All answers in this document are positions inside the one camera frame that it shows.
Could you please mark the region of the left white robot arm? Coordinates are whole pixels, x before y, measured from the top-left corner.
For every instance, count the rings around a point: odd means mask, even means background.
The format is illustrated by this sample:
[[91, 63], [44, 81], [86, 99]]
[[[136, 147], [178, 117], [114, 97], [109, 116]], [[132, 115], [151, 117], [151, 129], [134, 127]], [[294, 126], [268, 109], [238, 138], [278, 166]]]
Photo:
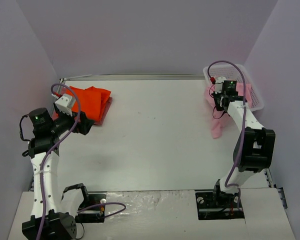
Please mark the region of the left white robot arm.
[[58, 191], [58, 163], [61, 142], [70, 133], [87, 135], [94, 124], [85, 112], [71, 115], [55, 108], [53, 119], [45, 107], [27, 114], [33, 125], [34, 138], [24, 156], [33, 169], [33, 205], [30, 219], [22, 223], [22, 234], [28, 240], [74, 240], [77, 236], [77, 209], [91, 203], [86, 187], [80, 183], [67, 187], [66, 198]]

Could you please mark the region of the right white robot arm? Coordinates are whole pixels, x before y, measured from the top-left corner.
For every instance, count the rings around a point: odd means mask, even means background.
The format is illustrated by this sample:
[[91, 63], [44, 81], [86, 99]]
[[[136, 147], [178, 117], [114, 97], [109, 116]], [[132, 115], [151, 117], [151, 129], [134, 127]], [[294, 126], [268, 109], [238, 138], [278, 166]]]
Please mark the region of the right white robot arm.
[[265, 128], [254, 116], [244, 95], [237, 91], [237, 81], [218, 77], [212, 97], [217, 111], [228, 114], [239, 130], [233, 150], [233, 165], [213, 189], [212, 202], [219, 207], [238, 195], [240, 187], [253, 175], [270, 167], [275, 146], [274, 130]]

